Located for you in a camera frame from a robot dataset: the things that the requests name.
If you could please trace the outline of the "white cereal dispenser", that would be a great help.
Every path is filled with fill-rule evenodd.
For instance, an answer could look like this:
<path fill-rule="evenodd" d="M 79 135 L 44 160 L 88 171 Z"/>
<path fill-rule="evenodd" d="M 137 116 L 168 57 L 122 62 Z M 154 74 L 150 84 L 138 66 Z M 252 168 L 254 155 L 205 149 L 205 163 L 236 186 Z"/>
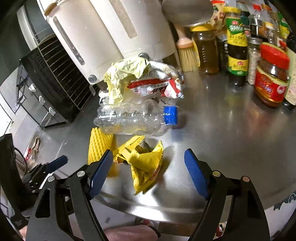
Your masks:
<path fill-rule="evenodd" d="M 160 1 L 91 1 L 124 58 L 148 54 L 179 67 L 175 41 Z"/>
<path fill-rule="evenodd" d="M 123 58 L 91 1 L 37 1 L 58 40 L 91 85 Z"/>

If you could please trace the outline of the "white cereal dispenser left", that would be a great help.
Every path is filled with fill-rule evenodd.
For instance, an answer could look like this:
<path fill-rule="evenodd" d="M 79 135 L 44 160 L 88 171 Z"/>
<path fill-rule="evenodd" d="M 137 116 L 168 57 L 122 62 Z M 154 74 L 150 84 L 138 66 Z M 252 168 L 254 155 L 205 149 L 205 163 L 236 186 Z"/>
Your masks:
<path fill-rule="evenodd" d="M 123 58 L 91 1 L 37 1 L 58 40 L 91 85 Z"/>

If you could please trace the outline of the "glass sesame seed jar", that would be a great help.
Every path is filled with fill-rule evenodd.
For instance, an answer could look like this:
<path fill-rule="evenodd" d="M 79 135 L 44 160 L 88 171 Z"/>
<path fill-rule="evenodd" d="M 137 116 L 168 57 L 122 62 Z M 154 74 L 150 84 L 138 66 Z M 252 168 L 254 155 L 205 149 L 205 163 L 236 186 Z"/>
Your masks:
<path fill-rule="evenodd" d="M 255 84 L 256 67 L 260 59 L 260 45 L 262 44 L 262 39 L 248 37 L 248 74 L 247 82 L 250 85 Z"/>

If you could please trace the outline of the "yellow ridged sponge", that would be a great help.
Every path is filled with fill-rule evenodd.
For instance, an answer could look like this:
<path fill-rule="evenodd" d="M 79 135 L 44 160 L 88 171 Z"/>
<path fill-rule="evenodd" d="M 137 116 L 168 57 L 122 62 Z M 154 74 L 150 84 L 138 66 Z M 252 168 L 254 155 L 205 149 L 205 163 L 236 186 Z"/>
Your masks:
<path fill-rule="evenodd" d="M 89 140 L 88 165 L 99 161 L 107 149 L 116 149 L 114 134 L 105 134 L 100 128 L 93 128 Z"/>

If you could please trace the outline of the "yellow lid oil jar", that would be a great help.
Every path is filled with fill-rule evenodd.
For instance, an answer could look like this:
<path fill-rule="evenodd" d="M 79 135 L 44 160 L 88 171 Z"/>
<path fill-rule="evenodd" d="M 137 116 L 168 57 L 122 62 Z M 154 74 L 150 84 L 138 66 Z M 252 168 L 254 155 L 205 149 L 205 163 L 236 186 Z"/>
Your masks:
<path fill-rule="evenodd" d="M 219 72 L 218 49 L 212 25 L 203 24 L 191 29 L 192 39 L 197 47 L 199 71 L 205 74 Z"/>

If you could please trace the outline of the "green label soy sauce bottle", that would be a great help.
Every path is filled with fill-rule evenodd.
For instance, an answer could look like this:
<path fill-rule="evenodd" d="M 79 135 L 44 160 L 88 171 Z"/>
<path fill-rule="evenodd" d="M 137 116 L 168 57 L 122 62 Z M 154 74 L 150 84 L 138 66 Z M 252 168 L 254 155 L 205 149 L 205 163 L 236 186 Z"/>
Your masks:
<path fill-rule="evenodd" d="M 235 7 L 224 8 L 227 37 L 228 75 L 236 87 L 245 85 L 248 73 L 248 41 L 241 19 L 241 10 Z"/>

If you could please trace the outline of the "yellow snack wrapper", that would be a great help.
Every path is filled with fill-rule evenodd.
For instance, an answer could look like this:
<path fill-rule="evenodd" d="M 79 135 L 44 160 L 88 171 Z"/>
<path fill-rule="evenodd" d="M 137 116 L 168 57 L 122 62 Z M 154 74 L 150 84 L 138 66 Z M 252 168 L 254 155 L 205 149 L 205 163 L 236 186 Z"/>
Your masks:
<path fill-rule="evenodd" d="M 158 141 L 152 151 L 144 147 L 145 136 L 133 136 L 113 151 L 115 163 L 130 165 L 135 195 L 146 192 L 155 182 L 162 167 L 164 147 Z"/>

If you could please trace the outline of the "red white snack bag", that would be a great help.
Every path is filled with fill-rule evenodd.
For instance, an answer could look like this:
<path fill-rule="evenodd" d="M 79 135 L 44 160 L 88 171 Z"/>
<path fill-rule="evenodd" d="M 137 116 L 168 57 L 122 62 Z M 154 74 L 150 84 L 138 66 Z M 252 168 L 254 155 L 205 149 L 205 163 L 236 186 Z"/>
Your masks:
<path fill-rule="evenodd" d="M 141 78 L 131 81 L 127 88 L 141 97 L 160 92 L 161 96 L 183 99 L 184 77 L 174 66 L 149 61 L 148 72 Z"/>

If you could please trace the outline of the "crushed clear plastic bottle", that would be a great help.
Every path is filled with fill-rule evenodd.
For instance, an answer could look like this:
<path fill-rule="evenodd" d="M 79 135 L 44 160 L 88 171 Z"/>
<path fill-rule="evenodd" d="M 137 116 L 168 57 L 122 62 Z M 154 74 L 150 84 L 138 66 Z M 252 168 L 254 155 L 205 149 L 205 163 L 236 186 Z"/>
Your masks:
<path fill-rule="evenodd" d="M 178 124 L 178 107 L 161 106 L 153 99 L 142 103 L 106 104 L 97 109 L 93 123 L 107 134 L 144 132 L 153 135 L 161 133 L 166 126 Z"/>

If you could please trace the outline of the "pink handled brush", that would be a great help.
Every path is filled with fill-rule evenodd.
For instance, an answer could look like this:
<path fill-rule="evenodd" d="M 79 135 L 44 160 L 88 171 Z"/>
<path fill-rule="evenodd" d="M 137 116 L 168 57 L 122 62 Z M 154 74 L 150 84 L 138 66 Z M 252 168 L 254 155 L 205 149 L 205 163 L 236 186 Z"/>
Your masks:
<path fill-rule="evenodd" d="M 178 40 L 176 46 L 178 49 L 178 55 L 183 72 L 192 72 L 198 70 L 198 58 L 197 52 L 192 39 L 189 39 L 185 30 L 181 25 L 174 24 L 176 29 Z"/>

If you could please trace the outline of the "black toaster oven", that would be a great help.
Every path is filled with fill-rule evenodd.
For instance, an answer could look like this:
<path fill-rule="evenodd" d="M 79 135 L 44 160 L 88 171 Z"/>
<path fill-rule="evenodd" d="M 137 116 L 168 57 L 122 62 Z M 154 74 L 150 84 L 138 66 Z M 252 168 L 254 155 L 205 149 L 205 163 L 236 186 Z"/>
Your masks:
<path fill-rule="evenodd" d="M 17 102 L 42 127 L 74 122 L 98 89 L 90 86 L 55 34 L 20 59 L 16 87 Z"/>

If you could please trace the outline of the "white label dark bottle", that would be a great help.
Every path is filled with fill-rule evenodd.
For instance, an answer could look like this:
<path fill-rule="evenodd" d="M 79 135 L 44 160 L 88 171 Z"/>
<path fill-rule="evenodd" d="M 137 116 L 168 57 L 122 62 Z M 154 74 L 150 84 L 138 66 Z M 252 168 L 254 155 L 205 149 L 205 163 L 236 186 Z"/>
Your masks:
<path fill-rule="evenodd" d="M 290 58 L 290 67 L 288 69 L 288 76 L 289 76 L 289 83 L 287 87 L 287 91 L 285 93 L 283 105 L 290 109 L 293 110 L 295 108 L 296 104 L 296 69 L 295 69 L 295 64 L 296 64 L 296 54 L 294 51 L 292 51 L 289 47 L 287 47 L 287 55 Z"/>

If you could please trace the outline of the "steel ladle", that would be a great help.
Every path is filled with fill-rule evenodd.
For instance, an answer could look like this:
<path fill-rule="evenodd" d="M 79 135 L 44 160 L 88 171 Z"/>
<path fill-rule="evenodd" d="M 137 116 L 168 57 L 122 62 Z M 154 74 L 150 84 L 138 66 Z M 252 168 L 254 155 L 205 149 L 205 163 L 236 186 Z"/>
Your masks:
<path fill-rule="evenodd" d="M 209 0 L 165 0 L 162 11 L 173 24 L 194 27 L 210 20 L 213 6 Z"/>

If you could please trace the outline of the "red lid chili sauce jar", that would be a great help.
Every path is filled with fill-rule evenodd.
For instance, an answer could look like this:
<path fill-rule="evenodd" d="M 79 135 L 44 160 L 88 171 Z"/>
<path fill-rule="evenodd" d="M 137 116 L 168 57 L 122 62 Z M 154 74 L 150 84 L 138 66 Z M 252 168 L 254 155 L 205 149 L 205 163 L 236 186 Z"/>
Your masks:
<path fill-rule="evenodd" d="M 262 43 L 256 66 L 254 92 L 266 106 L 276 108 L 284 100 L 288 87 L 290 58 L 279 47 Z"/>

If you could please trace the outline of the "pale yellow paper wrapper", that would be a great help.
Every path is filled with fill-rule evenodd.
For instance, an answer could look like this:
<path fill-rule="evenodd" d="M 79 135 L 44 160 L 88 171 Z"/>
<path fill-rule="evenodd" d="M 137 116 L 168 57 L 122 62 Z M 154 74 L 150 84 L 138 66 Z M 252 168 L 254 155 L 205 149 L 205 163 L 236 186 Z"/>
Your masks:
<path fill-rule="evenodd" d="M 113 63 L 103 77 L 108 87 L 109 104 L 122 102 L 125 88 L 132 81 L 140 79 L 148 69 L 149 61 L 138 56 Z"/>

